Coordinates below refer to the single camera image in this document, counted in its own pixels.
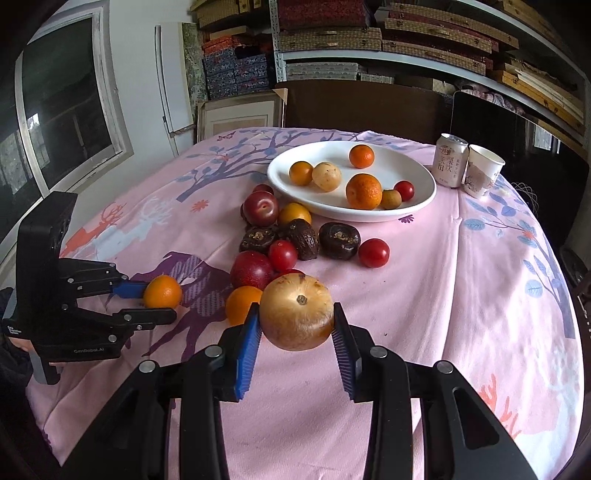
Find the paper cup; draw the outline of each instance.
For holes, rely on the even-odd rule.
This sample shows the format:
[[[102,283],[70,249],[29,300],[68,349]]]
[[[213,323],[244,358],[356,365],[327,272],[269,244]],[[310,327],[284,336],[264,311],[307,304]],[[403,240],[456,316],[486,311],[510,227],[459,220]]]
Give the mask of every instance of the paper cup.
[[[505,160],[478,145],[470,145],[468,148],[464,191],[474,198],[480,198],[495,184],[496,178],[505,165]]]

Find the screw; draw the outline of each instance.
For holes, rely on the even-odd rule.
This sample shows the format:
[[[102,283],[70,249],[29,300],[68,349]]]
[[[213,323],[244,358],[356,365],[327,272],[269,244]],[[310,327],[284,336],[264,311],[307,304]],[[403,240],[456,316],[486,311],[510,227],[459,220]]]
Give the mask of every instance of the screw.
[[[139,371],[143,374],[149,374],[156,368],[156,363],[152,360],[146,360],[139,365]]]
[[[369,354],[374,358],[385,358],[388,351],[383,346],[373,346],[369,349]]]
[[[437,364],[437,369],[442,374],[450,374],[450,373],[453,372],[453,365],[450,362],[447,362],[445,360],[442,360],[441,362],[439,362]]]
[[[207,355],[209,358],[217,358],[222,353],[222,347],[219,345],[210,345],[205,349],[205,355]]]

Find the cherry tomato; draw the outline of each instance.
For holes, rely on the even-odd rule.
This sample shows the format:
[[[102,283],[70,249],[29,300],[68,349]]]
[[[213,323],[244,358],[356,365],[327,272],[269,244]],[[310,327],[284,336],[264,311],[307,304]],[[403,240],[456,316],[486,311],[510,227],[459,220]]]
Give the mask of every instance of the cherry tomato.
[[[264,183],[260,183],[259,185],[254,187],[252,189],[252,193],[255,193],[255,192],[269,192],[271,195],[275,195],[273,188],[269,187],[269,185],[265,185]]]
[[[269,247],[269,260],[279,272],[294,268],[297,262],[297,250],[289,240],[278,240]]]
[[[398,191],[402,197],[403,202],[407,202],[414,197],[414,185],[409,181],[399,181],[396,185],[394,185],[394,190]]]
[[[359,247],[359,260],[369,268],[383,267],[390,258],[390,247],[379,238],[370,238]]]

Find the window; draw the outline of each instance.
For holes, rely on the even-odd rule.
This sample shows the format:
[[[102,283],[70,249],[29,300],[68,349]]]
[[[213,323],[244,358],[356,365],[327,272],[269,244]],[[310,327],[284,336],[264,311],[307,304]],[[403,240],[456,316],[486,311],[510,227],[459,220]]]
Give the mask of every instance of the window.
[[[131,150],[107,36],[107,1],[67,10],[0,77],[0,262],[38,201]]]
[[[0,84],[0,238],[40,198],[18,129],[12,69]]]

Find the deer pattern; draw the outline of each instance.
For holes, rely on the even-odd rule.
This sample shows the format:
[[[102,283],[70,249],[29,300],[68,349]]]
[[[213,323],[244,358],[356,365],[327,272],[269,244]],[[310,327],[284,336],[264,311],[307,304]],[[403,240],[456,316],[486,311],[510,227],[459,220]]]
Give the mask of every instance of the deer pattern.
[[[123,217],[123,208],[127,205],[115,205],[107,213],[107,206],[100,214],[99,224],[90,231],[86,231],[84,227],[78,230],[72,237],[66,242],[66,247],[61,252],[61,256],[65,257],[77,251],[79,248],[87,245],[90,241],[97,238],[101,233],[108,229],[110,226],[117,225],[117,222]]]
[[[146,240],[155,225],[166,225],[173,210],[170,203],[170,201],[159,201],[156,197],[148,198],[138,214],[134,216],[134,221],[137,221],[135,226],[125,231],[117,228],[116,225],[109,225],[87,245],[87,248],[92,248],[92,250],[81,251],[81,257],[94,257],[99,261],[115,259],[134,241],[143,242]]]

